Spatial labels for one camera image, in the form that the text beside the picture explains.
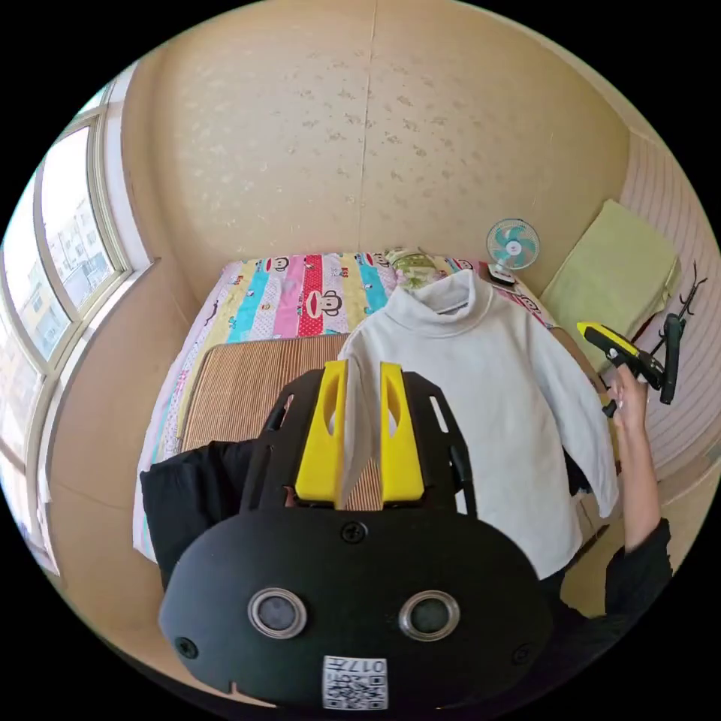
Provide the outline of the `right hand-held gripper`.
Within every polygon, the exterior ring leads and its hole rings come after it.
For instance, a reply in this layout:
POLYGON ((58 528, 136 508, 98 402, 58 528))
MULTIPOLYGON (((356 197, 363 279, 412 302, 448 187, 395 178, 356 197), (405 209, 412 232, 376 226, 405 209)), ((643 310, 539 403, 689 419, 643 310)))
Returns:
POLYGON ((654 356, 598 322, 579 321, 576 326, 583 339, 598 348, 613 367, 627 365, 637 379, 642 378, 655 391, 662 390, 665 369, 654 356))

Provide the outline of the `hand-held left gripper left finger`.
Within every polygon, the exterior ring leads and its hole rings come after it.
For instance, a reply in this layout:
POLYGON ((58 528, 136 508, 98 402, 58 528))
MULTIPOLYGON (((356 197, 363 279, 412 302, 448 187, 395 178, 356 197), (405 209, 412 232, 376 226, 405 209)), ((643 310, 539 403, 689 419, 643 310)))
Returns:
POLYGON ((341 501, 347 372, 345 361, 329 361, 320 375, 294 486, 301 502, 341 501))

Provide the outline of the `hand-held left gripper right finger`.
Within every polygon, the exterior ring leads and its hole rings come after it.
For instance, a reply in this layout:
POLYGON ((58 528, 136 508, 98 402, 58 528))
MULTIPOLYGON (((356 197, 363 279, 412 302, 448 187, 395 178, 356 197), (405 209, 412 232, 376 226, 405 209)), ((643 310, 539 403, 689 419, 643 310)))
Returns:
POLYGON ((383 501, 419 501, 424 481, 401 366, 380 364, 379 464, 383 501))

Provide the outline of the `person's right hand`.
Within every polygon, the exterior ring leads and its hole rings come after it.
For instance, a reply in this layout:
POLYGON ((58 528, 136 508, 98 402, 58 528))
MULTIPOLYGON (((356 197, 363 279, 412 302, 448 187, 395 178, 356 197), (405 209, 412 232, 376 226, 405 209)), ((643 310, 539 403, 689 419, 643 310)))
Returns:
POLYGON ((615 369, 608 391, 617 404, 612 420, 624 433, 644 433, 647 414, 648 386, 633 375, 627 365, 615 369))

